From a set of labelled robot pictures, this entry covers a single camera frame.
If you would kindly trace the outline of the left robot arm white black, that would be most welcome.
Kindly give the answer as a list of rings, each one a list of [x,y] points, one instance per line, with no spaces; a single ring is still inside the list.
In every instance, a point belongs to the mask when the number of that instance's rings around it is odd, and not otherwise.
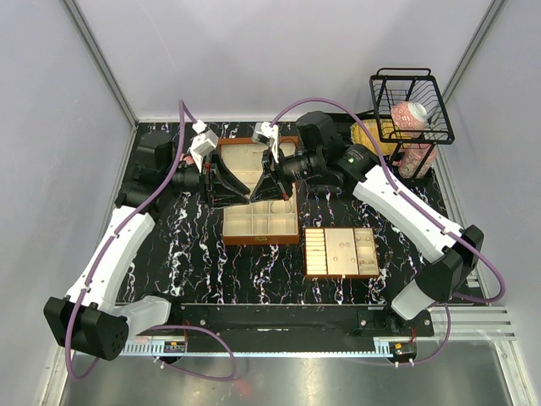
[[[183,315],[166,295],[147,294],[119,305],[117,292],[161,213],[182,192],[195,193],[214,208],[248,203],[249,189],[227,169],[218,141],[212,130],[200,129],[183,153],[165,131],[142,136],[134,168],[123,181],[95,254],[68,292],[49,298],[44,306],[46,321],[66,355],[78,351],[113,360],[129,339],[153,326],[166,335],[181,328]]]

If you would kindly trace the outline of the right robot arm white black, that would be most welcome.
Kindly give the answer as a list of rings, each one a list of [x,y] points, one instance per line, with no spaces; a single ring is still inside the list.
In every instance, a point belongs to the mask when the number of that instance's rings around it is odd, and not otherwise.
[[[414,318],[433,303],[445,303],[478,264],[483,232],[463,228],[442,216],[395,178],[369,148],[344,140],[332,118],[321,112],[301,116],[296,126],[301,147],[285,156],[278,127],[257,123],[253,141],[266,145],[263,173],[251,202],[287,200],[295,182],[332,185],[372,206],[415,244],[428,265],[391,301],[384,313],[388,332],[402,335]]]

